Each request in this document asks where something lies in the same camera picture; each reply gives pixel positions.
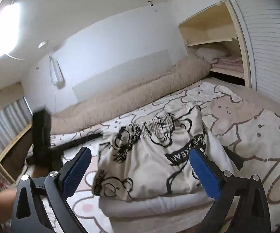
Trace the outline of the person left hand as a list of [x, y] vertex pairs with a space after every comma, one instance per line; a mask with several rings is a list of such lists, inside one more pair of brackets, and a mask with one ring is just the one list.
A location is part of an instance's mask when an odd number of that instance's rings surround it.
[[5, 223], [12, 218], [16, 194], [16, 188], [7, 189], [0, 192], [0, 223]]

